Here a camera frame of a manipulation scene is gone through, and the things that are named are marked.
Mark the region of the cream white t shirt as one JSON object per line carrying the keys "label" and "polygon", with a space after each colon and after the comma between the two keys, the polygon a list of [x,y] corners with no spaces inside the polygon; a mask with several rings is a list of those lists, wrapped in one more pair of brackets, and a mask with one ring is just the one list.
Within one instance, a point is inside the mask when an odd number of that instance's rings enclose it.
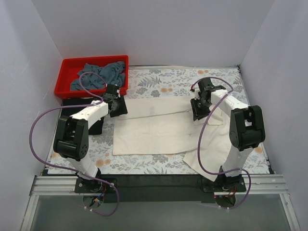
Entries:
{"label": "cream white t shirt", "polygon": [[180,154],[205,178],[218,172],[231,148],[229,117],[217,108],[209,121],[193,120],[191,96],[127,99],[128,114],[115,119],[114,155]]}

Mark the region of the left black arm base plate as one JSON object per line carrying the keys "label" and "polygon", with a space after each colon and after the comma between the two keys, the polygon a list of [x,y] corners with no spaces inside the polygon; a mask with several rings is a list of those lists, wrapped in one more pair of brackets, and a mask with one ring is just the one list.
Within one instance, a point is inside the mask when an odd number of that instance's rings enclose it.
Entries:
{"label": "left black arm base plate", "polygon": [[102,193],[105,190],[106,193],[115,193],[112,186],[106,183],[102,183],[97,180],[86,180],[83,178],[77,178],[75,183],[75,193]]}

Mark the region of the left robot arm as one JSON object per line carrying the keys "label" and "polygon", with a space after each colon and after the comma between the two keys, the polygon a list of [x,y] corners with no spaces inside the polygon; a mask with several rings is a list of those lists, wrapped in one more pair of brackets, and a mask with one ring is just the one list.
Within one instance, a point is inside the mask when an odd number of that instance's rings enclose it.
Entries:
{"label": "left robot arm", "polygon": [[107,85],[102,98],[103,102],[93,100],[92,106],[70,116],[61,116],[53,143],[53,150],[73,165],[77,174],[86,179],[86,187],[93,193],[98,192],[103,184],[98,178],[99,169],[88,155],[89,128],[107,115],[116,117],[128,113],[119,86]]}

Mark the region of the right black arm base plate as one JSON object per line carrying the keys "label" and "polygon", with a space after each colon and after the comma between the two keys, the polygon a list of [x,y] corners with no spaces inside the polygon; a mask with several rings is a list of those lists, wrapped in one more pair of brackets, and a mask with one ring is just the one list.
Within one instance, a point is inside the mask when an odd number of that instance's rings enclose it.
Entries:
{"label": "right black arm base plate", "polygon": [[198,186],[201,190],[206,193],[221,192],[221,193],[230,193],[230,192],[246,192],[246,186],[243,177],[240,178],[239,182],[232,183],[227,186],[222,186],[217,182],[212,182],[206,178],[200,178],[197,180]]}

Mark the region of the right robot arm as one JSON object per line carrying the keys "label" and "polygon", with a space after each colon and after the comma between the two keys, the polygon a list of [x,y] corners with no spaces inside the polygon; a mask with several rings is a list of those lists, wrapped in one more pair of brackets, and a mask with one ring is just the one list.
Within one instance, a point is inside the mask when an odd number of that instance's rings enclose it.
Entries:
{"label": "right robot arm", "polygon": [[248,192],[250,189],[245,187],[242,177],[243,166],[252,150],[265,140],[262,110],[231,96],[233,87],[226,90],[222,85],[213,85],[211,80],[211,77],[204,77],[191,86],[193,119],[208,121],[217,108],[221,109],[230,118],[231,149],[218,172],[205,171],[216,176],[215,181],[202,179],[201,184],[204,192]]}

